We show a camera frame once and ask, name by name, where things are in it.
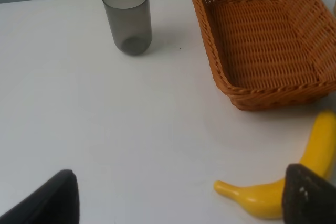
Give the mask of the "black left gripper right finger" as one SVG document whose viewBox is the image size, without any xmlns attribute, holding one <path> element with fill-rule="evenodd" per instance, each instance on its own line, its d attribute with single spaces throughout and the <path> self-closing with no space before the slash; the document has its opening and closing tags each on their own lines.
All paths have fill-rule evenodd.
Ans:
<svg viewBox="0 0 336 224">
<path fill-rule="evenodd" d="M 284 223 L 335 223 L 335 186 L 301 164 L 286 169 Z"/>
</svg>

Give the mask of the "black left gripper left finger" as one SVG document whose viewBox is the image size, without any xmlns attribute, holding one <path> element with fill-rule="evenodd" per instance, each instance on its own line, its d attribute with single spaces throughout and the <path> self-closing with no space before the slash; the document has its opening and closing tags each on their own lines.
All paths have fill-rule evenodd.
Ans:
<svg viewBox="0 0 336 224">
<path fill-rule="evenodd" d="M 80 222 L 77 177 L 63 169 L 12 209 L 1 215 L 1 223 Z"/>
</svg>

